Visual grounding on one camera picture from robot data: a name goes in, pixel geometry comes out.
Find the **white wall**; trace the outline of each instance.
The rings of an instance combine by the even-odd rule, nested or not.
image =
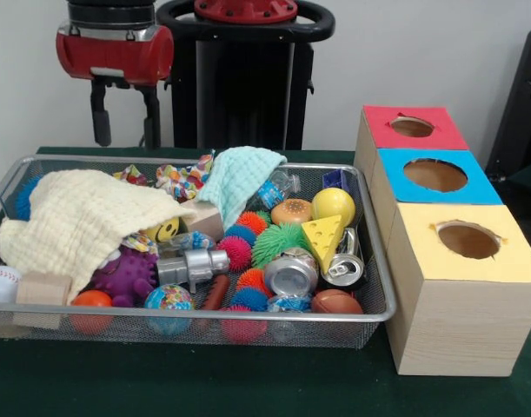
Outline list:
[[[442,105],[486,161],[531,30],[531,0],[317,1],[337,28],[315,45],[305,149],[353,150],[363,104]],[[69,78],[56,59],[65,17],[65,0],[0,0],[0,178],[41,145],[94,145],[90,84]],[[164,91],[161,101],[172,143]],[[142,95],[112,90],[107,107],[113,146],[135,146]]]

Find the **wire mesh basket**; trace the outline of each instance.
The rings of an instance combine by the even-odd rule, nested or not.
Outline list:
[[[96,156],[31,156],[14,164],[0,183],[0,224],[16,218],[15,201],[31,178],[63,169],[98,169],[108,174],[134,163],[149,179],[163,164],[180,168],[196,161]],[[361,172],[342,165],[287,163],[281,166],[300,176],[302,190],[294,198],[311,200],[322,189],[322,175],[342,169],[356,205],[355,227],[366,265],[364,285],[356,292],[364,314],[257,313],[146,308],[82,308],[0,303],[0,337],[21,339],[167,342],[191,344],[245,343],[261,346],[362,348],[382,321],[395,311],[395,294],[367,186]],[[223,306],[229,305],[239,275],[230,275]],[[201,306],[210,284],[194,295]],[[158,328],[179,328],[173,335]],[[238,333],[241,337],[232,337]]]

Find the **plastic bottle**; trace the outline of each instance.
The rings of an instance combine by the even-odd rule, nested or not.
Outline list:
[[[291,193],[299,191],[300,177],[298,175],[289,175],[285,171],[277,170],[257,190],[256,195],[250,200],[249,206],[253,209],[264,206],[271,210],[286,200]]]

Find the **orange spiky ball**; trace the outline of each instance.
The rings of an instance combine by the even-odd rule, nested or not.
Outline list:
[[[238,218],[238,222],[236,222],[236,224],[246,226],[247,228],[251,229],[251,231],[254,232],[257,236],[260,235],[263,230],[268,227],[267,222],[264,221],[257,213],[253,211],[243,212]]]
[[[259,289],[266,294],[268,298],[273,296],[273,293],[269,291],[265,285],[265,282],[263,282],[263,271],[261,269],[248,269],[246,272],[240,275],[238,283],[236,284],[236,291],[247,287]]]

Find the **stacked boxes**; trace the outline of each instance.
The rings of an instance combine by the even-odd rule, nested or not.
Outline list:
[[[531,328],[531,248],[447,111],[364,108],[355,165],[395,284],[398,373],[510,375]]]

